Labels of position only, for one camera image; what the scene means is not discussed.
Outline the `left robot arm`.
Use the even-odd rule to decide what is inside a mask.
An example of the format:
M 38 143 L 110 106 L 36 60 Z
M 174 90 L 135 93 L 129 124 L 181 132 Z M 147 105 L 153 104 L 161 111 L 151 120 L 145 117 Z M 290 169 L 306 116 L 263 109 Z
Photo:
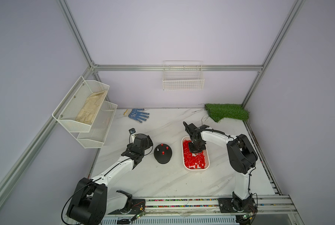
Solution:
M 126 173 L 132 171 L 145 156 L 145 150 L 153 146 L 145 134 L 132 134 L 132 143 L 107 170 L 93 178 L 82 178 L 69 200 L 66 202 L 66 216 L 80 225 L 99 225 L 106 214 L 120 212 L 126 214 L 133 208 L 132 194 L 122 190 L 109 195 L 108 191 Z

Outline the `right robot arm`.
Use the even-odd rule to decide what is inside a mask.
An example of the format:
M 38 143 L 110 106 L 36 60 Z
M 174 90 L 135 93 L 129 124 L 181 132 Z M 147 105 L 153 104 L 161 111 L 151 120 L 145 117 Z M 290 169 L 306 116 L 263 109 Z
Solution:
M 226 133 L 210 128 L 208 125 L 200 127 L 193 123 L 183 122 L 185 131 L 191 140 L 189 150 L 193 154 L 206 150 L 207 142 L 226 148 L 230 166 L 235 170 L 235 187 L 232 193 L 232 210 L 243 212 L 254 203 L 251 193 L 251 172 L 256 169 L 258 155 L 248 137 L 244 134 L 230 136 Z

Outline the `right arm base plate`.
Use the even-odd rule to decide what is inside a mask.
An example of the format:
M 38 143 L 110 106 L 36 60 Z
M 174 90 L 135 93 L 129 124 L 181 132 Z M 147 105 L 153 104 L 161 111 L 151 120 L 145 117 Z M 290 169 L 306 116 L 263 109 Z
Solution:
M 243 213 L 257 211 L 256 203 L 252 197 L 241 200 L 234 198 L 218 198 L 218 206 L 221 213 Z

